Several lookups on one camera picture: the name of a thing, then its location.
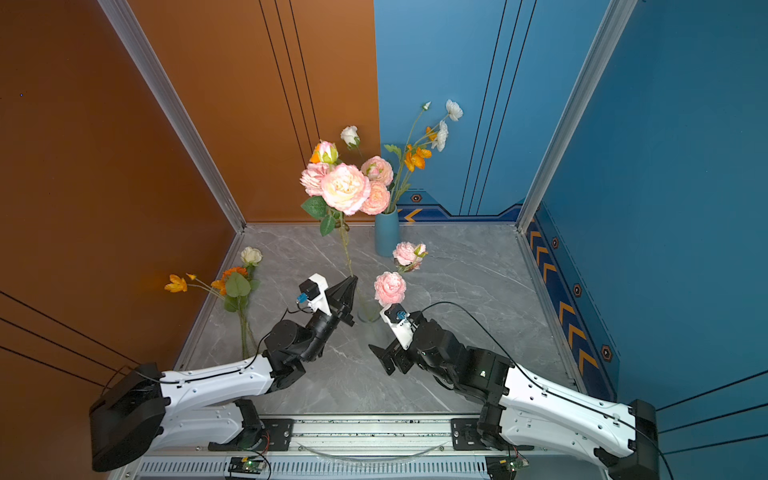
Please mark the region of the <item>cream rose flower stem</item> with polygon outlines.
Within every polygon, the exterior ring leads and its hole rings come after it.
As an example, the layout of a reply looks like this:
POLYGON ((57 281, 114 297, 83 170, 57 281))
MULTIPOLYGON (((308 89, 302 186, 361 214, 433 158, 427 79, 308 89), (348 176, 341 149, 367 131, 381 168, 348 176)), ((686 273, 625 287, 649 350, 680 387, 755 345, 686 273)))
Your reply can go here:
POLYGON ((247 246, 240 252, 240 258, 245 267, 255 267, 261 263, 263 254, 259 249, 247 246))

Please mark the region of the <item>white ranunculus flower stem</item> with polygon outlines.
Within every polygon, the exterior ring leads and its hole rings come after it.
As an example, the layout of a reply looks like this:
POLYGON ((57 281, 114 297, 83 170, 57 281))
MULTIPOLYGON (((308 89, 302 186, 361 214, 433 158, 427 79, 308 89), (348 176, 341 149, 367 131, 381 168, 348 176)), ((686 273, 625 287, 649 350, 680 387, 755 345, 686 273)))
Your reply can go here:
POLYGON ((420 111, 417 114, 416 119, 411 124, 411 127, 409 129, 409 132, 406 138, 405 145, 399 150, 399 153, 397 154, 399 164, 400 164, 400 156, 402 155, 403 148, 406 146, 406 144, 409 141, 414 141, 421 138, 425 134, 427 127, 434 127, 434 126, 438 127, 439 131, 438 131, 437 146, 433 150, 432 156, 435 153, 441 153, 445 149, 446 144, 448 142, 448 138, 450 134, 449 124, 451 122, 458 123, 464 115, 463 109, 460 107, 460 105, 457 102, 451 99, 448 99, 445 102, 445 113, 442 115, 442 117, 438 121, 434 122, 433 124, 425 124, 422 121, 422 117, 424 116, 425 113, 427 113, 430 110, 430 107, 431 107, 430 101, 425 102, 421 105, 420 111))

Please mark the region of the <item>teal ceramic vase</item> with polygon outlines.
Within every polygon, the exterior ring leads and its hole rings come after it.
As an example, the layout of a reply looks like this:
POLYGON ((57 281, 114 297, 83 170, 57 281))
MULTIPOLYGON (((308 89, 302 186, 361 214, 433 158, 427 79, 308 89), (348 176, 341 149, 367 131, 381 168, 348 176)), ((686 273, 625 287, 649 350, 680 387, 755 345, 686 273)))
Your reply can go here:
POLYGON ((400 243, 399 216, 396 210, 375 217, 375 249, 382 257, 391 257, 400 243))

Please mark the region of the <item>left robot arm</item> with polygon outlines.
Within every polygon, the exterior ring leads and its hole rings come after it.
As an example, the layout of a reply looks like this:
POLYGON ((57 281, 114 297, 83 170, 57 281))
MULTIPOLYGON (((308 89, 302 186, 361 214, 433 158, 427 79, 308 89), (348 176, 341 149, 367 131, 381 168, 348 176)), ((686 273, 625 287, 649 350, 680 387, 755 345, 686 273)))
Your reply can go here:
POLYGON ((357 283, 351 275, 330 286, 312 275, 299 286, 299 300, 312 312, 308 323, 278 321, 265 351, 245 360, 187 371, 161 372, 154 363, 131 370, 89 409, 93 471, 116 470, 192 438, 218 450, 259 439, 263 424, 252 398, 292 386, 338 325, 353 325, 357 283))

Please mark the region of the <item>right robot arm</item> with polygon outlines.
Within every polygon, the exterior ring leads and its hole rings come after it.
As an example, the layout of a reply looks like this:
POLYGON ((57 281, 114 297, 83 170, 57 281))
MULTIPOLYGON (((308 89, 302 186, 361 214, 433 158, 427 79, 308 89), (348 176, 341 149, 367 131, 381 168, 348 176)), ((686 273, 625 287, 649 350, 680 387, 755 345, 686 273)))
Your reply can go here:
POLYGON ((651 404, 615 403, 549 381, 506 356, 463 345, 420 311, 393 304, 380 316, 395 338, 370 349, 386 373, 419 367, 443 388, 480 404, 476 430, 485 447, 541 447, 592 463, 612 479, 660 478, 651 404))

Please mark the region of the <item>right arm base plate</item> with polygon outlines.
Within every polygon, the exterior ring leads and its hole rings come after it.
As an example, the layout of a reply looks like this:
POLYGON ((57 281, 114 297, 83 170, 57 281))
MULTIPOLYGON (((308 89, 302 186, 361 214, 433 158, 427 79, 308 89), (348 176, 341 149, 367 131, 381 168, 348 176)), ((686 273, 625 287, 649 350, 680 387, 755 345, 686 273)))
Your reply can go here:
POLYGON ((478 426, 477 417, 452 418, 449 422, 451 439, 455 451, 498 451, 512 453, 531 452, 535 449, 532 445, 511 446, 489 435, 478 426))

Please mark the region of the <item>small pink rose spray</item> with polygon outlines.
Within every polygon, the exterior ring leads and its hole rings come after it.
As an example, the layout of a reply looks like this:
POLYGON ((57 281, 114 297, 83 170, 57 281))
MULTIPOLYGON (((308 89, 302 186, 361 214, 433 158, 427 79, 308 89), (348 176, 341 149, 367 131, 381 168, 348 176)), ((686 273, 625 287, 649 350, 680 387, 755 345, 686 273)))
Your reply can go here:
POLYGON ((323 162, 312 164, 309 160, 301 173, 299 182, 308 195, 301 208, 319 222, 322 236, 339 231, 345 266, 352 275, 347 218, 361 211, 370 194, 370 181, 357 166, 340 160, 334 143, 321 140, 317 145, 321 146, 323 162))

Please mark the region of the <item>clear glass vase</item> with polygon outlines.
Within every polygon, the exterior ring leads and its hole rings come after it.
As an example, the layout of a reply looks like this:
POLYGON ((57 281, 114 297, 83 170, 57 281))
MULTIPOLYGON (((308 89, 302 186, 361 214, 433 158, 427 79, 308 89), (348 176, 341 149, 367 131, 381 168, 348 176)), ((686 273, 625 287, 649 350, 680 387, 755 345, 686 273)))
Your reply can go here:
POLYGON ((357 319, 361 322, 373 323, 380 319, 381 305, 374 298, 357 298, 357 319))

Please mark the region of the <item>orange poppy flower stem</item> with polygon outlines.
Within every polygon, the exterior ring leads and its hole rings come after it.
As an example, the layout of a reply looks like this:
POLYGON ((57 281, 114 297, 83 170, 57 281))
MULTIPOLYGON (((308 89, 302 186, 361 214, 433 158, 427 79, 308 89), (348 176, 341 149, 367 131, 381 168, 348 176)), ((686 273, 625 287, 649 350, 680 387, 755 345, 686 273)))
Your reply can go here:
POLYGON ((409 188, 412 174, 424 170, 426 161, 432 157, 437 146, 438 127, 427 127, 425 134, 418 140, 409 141, 400 156, 399 171, 396 175, 394 192, 403 194, 409 188))

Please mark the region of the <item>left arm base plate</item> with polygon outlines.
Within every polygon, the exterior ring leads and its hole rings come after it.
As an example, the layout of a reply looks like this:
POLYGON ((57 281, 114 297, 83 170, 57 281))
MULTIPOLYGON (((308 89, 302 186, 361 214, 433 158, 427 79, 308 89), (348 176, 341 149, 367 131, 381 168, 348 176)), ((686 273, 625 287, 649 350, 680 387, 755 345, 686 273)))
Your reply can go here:
POLYGON ((267 418, 253 425, 244 425, 231 440, 223 443, 210 442, 208 451, 255 451, 257 453, 285 452, 289 450, 294 420, 267 418))

